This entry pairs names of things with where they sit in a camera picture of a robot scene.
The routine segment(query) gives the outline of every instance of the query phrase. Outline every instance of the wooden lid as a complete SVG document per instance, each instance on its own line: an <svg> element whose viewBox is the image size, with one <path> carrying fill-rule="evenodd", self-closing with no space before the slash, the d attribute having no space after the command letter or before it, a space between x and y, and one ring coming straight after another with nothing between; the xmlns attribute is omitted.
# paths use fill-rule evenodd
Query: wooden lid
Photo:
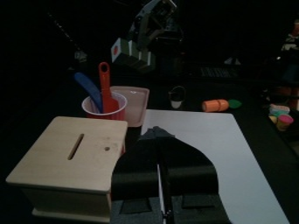
<svg viewBox="0 0 299 224"><path fill-rule="evenodd" d="M107 193L126 133L127 122L58 116L6 181Z"/></svg>

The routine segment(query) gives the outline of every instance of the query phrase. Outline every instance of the wooden box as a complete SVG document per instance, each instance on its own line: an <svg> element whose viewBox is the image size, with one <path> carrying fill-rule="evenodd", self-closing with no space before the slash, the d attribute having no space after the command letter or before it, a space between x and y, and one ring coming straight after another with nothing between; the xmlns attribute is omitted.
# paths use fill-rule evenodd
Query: wooden box
<svg viewBox="0 0 299 224"><path fill-rule="evenodd" d="M126 133L123 121L52 120L6 180L22 187L34 215L108 223L111 177Z"/></svg>

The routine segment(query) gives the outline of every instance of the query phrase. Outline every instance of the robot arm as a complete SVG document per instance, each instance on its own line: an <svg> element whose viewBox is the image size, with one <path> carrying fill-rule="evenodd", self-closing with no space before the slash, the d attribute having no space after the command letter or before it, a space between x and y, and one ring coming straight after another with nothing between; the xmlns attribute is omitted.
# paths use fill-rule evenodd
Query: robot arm
<svg viewBox="0 0 299 224"><path fill-rule="evenodd" d="M178 33L174 13L178 7L172 0L152 0L135 16L127 39L119 38L111 47L112 62L127 65L140 73L155 70L155 55L148 51L154 40L174 40L166 33Z"/></svg>

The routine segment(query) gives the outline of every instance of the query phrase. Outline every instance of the slot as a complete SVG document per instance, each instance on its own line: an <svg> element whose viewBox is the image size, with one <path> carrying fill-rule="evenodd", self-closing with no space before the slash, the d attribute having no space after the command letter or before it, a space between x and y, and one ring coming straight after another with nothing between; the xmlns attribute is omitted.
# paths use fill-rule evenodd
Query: slot
<svg viewBox="0 0 299 224"><path fill-rule="evenodd" d="M72 158L75 157L76 151L78 151L78 149L80 147L80 142L82 142L83 137L84 137L84 134L80 134L79 135L79 139L78 139L78 141L76 141L76 143L75 143L75 145L72 147L72 150L70 152L68 160L72 160Z"/></svg>

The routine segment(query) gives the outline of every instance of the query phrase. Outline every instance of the white table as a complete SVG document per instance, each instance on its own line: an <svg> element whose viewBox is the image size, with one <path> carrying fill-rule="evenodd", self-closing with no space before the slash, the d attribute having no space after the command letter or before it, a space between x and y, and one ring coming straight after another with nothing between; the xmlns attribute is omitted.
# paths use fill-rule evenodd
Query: white table
<svg viewBox="0 0 299 224"><path fill-rule="evenodd" d="M219 196L234 224L288 223L231 114L148 109L142 134L154 126L200 150L214 163Z"/></svg>

